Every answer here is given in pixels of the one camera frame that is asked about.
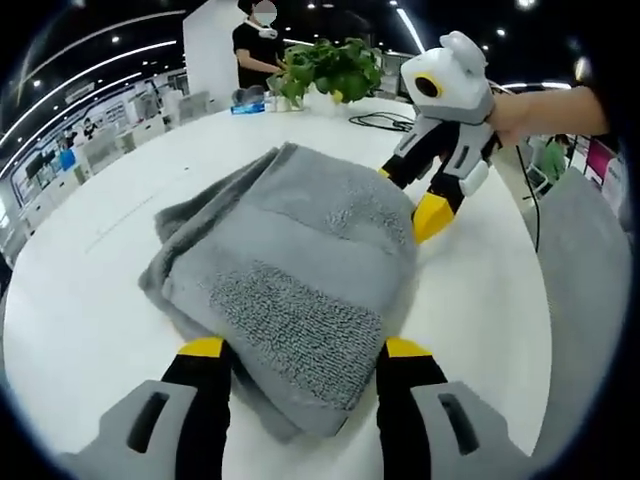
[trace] gray towel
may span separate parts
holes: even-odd
[[[140,286],[187,340],[229,342],[275,437],[332,436],[413,279],[413,209],[375,171],[285,144],[160,212]]]

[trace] human hand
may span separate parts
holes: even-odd
[[[527,135],[529,101],[526,94],[498,94],[487,122],[495,130],[503,146],[517,145]]]

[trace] potted plant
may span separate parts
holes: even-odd
[[[348,38],[343,46],[334,46],[328,40],[311,46],[296,45],[286,50],[285,68],[272,77],[270,84],[296,108],[301,107],[306,95],[316,104],[312,108],[328,104],[335,109],[338,104],[361,100],[380,87],[380,58],[379,51],[367,48],[359,38]]]

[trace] round white table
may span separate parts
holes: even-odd
[[[408,105],[371,99],[352,113]],[[9,290],[6,371],[18,405],[53,452],[77,452],[100,416],[183,345],[137,287],[160,248],[153,216],[283,142],[379,168],[401,135],[309,112],[205,117],[126,155],[77,190],[21,252]],[[427,179],[407,189],[417,201]],[[506,418],[527,454],[537,441],[551,372],[540,267],[516,205],[492,169],[455,222],[420,248],[419,285],[402,336],[434,352]],[[274,441],[232,397],[225,478],[379,478],[375,392],[332,439]]]

